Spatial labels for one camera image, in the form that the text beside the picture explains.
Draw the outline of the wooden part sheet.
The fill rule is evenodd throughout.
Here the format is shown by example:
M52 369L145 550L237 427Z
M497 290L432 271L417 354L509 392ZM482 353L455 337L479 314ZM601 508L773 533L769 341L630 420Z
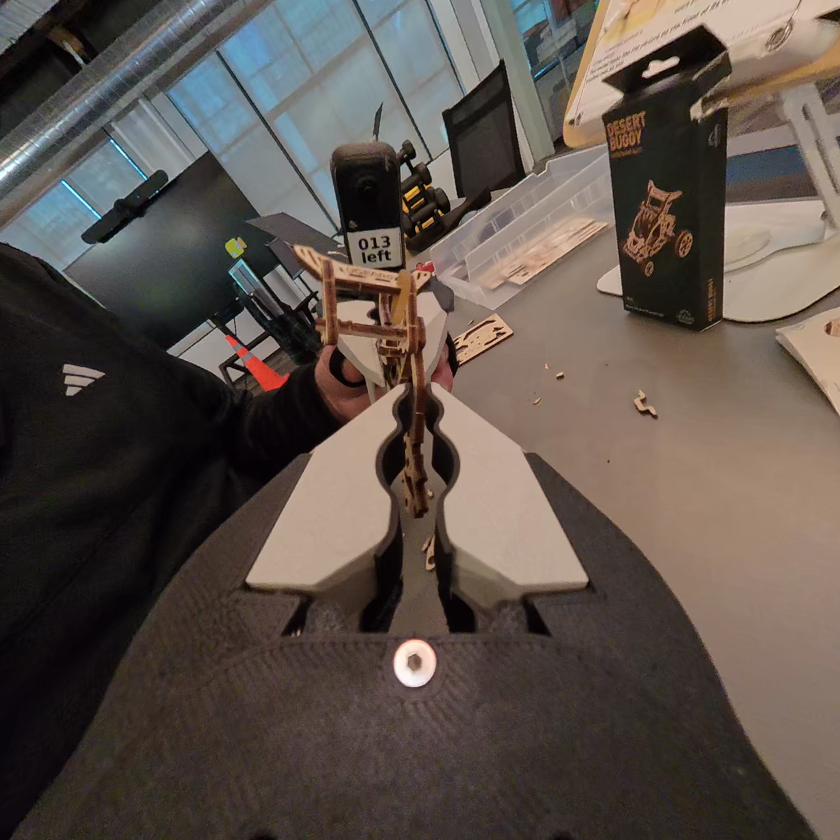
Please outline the wooden part sheet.
M466 331L454 338L458 365L467 364L512 336L513 330L496 313L471 323Z

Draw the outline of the black office chair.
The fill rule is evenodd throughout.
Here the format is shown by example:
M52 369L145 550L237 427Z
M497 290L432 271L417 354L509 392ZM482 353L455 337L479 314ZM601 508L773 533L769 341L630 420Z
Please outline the black office chair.
M443 111L457 196L515 186L526 172L503 59L470 93Z

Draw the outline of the orange traffic cone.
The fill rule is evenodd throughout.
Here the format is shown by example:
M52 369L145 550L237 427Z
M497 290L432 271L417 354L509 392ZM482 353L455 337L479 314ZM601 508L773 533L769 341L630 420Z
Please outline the orange traffic cone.
M252 350L239 342L234 335L225 334L225 339L234 350L234 355L220 366L226 382L233 383L228 370L236 369L249 373L263 392L277 391L287 383L289 374L274 371L266 362L256 357Z

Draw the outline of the instruction booklet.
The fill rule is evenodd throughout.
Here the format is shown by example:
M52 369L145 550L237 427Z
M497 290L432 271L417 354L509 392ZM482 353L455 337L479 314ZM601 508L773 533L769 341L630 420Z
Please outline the instruction booklet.
M775 331L775 339L799 362L839 413L839 308Z

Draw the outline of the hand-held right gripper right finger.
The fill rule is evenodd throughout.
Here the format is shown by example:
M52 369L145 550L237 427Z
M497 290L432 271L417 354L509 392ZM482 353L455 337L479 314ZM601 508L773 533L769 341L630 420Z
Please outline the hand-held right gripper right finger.
M522 447L446 392L428 389L437 593L448 629L469 633L505 602L580 592L589 582Z

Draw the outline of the black screen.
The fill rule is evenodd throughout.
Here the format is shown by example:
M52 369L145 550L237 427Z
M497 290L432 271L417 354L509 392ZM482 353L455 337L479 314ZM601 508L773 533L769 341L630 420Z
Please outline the black screen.
M277 266L271 237L249 223L257 216L207 152L66 273L125 325L168 350L236 299L229 240L244 240L244 259L258 277Z

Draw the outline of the person's black jacket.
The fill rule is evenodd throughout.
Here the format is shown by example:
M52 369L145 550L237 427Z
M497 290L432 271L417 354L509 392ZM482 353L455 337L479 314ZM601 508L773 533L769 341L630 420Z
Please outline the person's black jacket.
M172 577L274 476L237 469L220 439L243 391L124 328L41 259L2 245L1 264L9 838Z

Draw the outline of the silver air duct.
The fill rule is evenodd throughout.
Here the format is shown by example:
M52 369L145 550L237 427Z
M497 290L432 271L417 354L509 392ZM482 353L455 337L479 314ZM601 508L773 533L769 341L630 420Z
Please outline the silver air duct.
M76 163L93 137L189 58L267 2L159 2L2 138L1 221L9 224Z

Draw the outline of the wooden model frame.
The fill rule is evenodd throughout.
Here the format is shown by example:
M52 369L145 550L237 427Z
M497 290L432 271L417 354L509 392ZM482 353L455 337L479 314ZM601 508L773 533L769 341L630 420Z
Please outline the wooden model frame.
M429 498L423 454L427 403L423 358L425 327L418 317L417 306L420 305L419 291L427 283L429 274L352 266L305 245L294 245L292 250L298 262L322 285L322 316L316 319L322 342L337 346L341 332L379 340L379 355L389 388L378 389L366 383L371 401L379 392L390 391L399 385L412 387L412 409L404 433L402 477L407 512L420 518L428 510ZM378 307L380 325L340 321L337 312L340 301L373 301Z

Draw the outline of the wooden part sheets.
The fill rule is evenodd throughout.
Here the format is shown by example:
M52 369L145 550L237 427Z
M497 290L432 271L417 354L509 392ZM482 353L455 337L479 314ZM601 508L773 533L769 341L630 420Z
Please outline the wooden part sheets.
M555 262L571 254L590 239L604 233L610 223L590 217L573 217L524 245L489 260L484 267L469 271L478 286L495 290L504 284L524 286Z

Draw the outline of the person's left hand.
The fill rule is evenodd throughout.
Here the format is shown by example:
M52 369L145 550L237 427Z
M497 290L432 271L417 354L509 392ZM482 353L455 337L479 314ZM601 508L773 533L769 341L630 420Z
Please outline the person's left hand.
M450 334L432 374L432 382L452 392L458 369L455 343ZM363 374L344 356L336 345L322 350L315 368L315 381L323 401L331 414L342 424L360 415L371 405Z

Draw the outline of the black model kit box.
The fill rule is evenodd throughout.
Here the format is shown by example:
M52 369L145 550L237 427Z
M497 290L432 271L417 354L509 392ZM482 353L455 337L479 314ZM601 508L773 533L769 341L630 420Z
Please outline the black model kit box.
M623 307L695 332L722 320L728 108L706 99L731 71L697 26L604 79Z

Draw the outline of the white stand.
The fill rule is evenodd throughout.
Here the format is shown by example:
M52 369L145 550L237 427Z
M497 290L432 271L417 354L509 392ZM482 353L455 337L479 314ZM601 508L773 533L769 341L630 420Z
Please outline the white stand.
M817 205L725 206L722 320L779 321L838 289L838 227ZM619 267L596 286L623 297Z

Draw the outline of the black dumbbell rack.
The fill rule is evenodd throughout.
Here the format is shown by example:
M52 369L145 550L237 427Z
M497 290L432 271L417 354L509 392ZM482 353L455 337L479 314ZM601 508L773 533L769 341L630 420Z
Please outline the black dumbbell rack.
M402 142L397 161L409 172L401 182L402 231L406 240L441 234L443 219L451 209L446 192L433 185L427 164L415 163L417 151L410 140Z

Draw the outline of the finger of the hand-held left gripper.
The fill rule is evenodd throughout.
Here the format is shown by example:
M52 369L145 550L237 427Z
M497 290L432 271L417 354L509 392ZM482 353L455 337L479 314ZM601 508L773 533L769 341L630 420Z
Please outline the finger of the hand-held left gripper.
M417 314L425 327L423 365L426 382L431 382L446 345L448 312L439 305L418 305Z
M378 307L373 301L340 301L337 312L338 319L342 322L355 322L364 326L380 325ZM388 389L378 342L374 337L341 332L337 347L346 360L363 375L368 385L376 389Z

